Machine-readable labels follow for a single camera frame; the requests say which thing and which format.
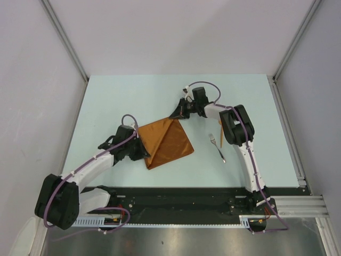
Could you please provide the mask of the orange-brown cloth napkin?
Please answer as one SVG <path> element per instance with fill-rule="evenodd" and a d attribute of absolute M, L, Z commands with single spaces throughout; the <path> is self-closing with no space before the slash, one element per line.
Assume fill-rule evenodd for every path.
<path fill-rule="evenodd" d="M 149 157 L 145 159 L 148 170 L 178 160 L 194 153 L 194 148 L 177 119 L 163 118 L 139 128 Z"/>

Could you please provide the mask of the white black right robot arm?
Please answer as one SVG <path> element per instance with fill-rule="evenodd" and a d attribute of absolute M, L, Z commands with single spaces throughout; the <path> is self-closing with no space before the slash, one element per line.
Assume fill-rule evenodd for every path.
<path fill-rule="evenodd" d="M 190 89 L 187 86 L 183 92 L 184 97 L 180 98 L 170 119 L 188 119 L 194 113 L 220 121 L 224 137 L 235 149 L 242 166 L 245 189 L 248 191 L 246 209 L 252 214 L 260 213 L 265 207 L 273 209 L 270 192 L 257 166 L 253 149 L 255 129 L 245 107 L 224 106 L 209 101 L 203 87 Z"/>

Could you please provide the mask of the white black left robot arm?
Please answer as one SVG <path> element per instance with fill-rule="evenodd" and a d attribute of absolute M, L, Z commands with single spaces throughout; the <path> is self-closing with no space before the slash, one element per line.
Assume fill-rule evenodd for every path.
<path fill-rule="evenodd" d="M 79 214 L 102 209 L 112 213 L 118 201 L 106 186 L 98 186 L 88 192 L 87 185 L 103 172 L 114 167 L 125 157 L 132 161 L 149 157 L 137 130 L 120 125 L 115 135 L 98 146 L 98 152 L 68 174 L 49 174 L 43 181 L 35 205 L 34 214 L 44 221 L 47 228 L 66 230 Z"/>

